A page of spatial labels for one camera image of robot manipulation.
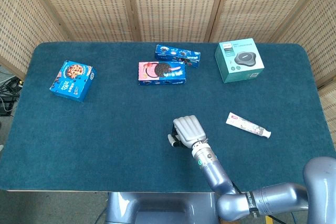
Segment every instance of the woven screen panel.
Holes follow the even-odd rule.
[[[319,90],[320,100],[323,107],[331,138],[336,149],[336,82]]]
[[[298,0],[225,0],[211,41],[268,42]]]
[[[315,79],[336,69],[336,0],[310,0],[277,42],[294,42],[308,53]]]
[[[214,0],[136,0],[143,41],[203,42]]]
[[[61,40],[66,38],[39,0],[0,0],[0,55],[23,74],[38,44]]]
[[[80,41],[131,41],[124,0],[48,0]]]

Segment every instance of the dark blue felt mat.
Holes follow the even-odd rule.
[[[138,61],[156,43],[52,42],[31,61],[0,162],[0,188],[210,191],[191,150],[167,140],[174,118],[195,114],[228,175],[251,190],[302,183],[312,157],[335,156],[306,52],[258,44],[265,69],[223,84],[216,44],[165,43],[200,51],[179,86],[139,86]],[[97,70],[83,103],[49,91],[64,60]],[[225,124],[229,112],[272,131],[270,139]]]

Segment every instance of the toothpaste tube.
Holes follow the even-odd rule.
[[[251,123],[231,112],[226,120],[226,123],[259,136],[265,136],[267,138],[271,136],[271,132],[266,131],[263,127]]]

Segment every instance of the oreo box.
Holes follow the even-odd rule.
[[[166,85],[185,83],[183,62],[139,62],[139,85]]]
[[[50,90],[60,97],[82,102],[95,75],[92,66],[66,60]]]
[[[215,57],[224,83],[254,79],[264,69],[253,39],[220,42]]]
[[[164,61],[184,62],[188,66],[198,68],[201,53],[175,47],[157,45],[155,49],[155,58]]]

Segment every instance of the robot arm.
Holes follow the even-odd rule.
[[[192,155],[197,161],[211,189],[220,195],[236,194],[237,191],[216,155],[207,144],[207,138],[198,119],[185,116],[173,121],[173,132],[168,135],[172,146],[184,146],[192,149]]]
[[[220,194],[219,216],[233,221],[252,214],[272,215],[308,209],[308,224],[336,223],[336,159],[319,157],[304,168],[307,190],[297,184],[283,183],[239,194],[207,143],[206,135],[194,115],[173,121],[168,135],[172,146],[192,149],[192,155],[211,189]]]

